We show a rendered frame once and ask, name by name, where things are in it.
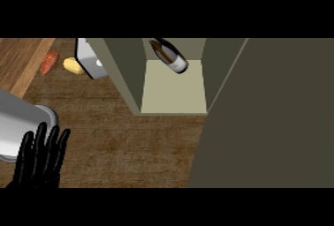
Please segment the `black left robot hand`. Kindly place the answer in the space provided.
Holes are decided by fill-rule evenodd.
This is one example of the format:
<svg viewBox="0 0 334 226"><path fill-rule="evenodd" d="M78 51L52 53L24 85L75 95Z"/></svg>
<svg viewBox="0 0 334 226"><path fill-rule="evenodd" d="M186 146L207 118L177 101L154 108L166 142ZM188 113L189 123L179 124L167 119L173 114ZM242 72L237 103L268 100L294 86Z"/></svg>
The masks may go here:
<svg viewBox="0 0 334 226"><path fill-rule="evenodd" d="M38 124L37 132L24 135L16 156L13 179L6 189L56 189L61 184L61 167L71 130Z"/></svg>

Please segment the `olive green open cabinet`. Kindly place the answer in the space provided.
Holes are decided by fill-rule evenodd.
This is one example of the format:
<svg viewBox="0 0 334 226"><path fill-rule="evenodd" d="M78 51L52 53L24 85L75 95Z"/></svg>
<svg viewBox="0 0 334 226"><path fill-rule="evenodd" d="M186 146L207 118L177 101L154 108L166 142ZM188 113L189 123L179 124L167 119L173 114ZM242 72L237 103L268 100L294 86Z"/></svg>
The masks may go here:
<svg viewBox="0 0 334 226"><path fill-rule="evenodd" d="M87 42L136 116L208 114L245 38L171 38L189 62L183 73L161 62L143 38L90 38Z"/></svg>

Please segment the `dark wine bottle white label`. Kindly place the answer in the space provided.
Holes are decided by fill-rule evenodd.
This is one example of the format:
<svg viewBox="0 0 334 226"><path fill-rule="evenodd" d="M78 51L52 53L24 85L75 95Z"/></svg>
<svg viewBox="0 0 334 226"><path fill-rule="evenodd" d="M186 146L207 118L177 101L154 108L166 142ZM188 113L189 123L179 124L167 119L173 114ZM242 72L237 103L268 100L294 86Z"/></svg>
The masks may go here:
<svg viewBox="0 0 334 226"><path fill-rule="evenodd" d="M148 41L160 60L176 73L182 74L189 63L177 48L163 38L149 38Z"/></svg>

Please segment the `dark olive cabinet door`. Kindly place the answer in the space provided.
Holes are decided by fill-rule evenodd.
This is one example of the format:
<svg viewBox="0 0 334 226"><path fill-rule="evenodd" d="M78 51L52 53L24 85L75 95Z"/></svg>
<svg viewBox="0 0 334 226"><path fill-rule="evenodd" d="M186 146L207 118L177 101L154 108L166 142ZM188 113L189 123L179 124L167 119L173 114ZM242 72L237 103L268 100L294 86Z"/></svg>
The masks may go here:
<svg viewBox="0 0 334 226"><path fill-rule="evenodd" d="M248 40L188 185L334 187L334 39Z"/></svg>

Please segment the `yellow potato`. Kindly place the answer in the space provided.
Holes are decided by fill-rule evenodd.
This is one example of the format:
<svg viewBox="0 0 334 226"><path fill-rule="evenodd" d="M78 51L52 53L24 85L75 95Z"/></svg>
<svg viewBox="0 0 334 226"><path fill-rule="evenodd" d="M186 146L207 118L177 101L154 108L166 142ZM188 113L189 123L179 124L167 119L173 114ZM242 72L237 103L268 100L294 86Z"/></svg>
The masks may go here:
<svg viewBox="0 0 334 226"><path fill-rule="evenodd" d="M75 61L74 57L68 57L62 62L64 68L74 74L81 75L84 73L84 69Z"/></svg>

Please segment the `silver grey appliance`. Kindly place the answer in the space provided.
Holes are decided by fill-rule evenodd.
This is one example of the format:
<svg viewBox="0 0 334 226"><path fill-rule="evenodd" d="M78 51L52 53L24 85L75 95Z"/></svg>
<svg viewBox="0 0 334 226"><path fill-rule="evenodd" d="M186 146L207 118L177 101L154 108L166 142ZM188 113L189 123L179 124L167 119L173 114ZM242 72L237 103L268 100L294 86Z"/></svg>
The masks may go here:
<svg viewBox="0 0 334 226"><path fill-rule="evenodd" d="M102 66L99 58L84 38L75 39L74 57L90 79L101 79L108 76L105 67Z"/></svg>

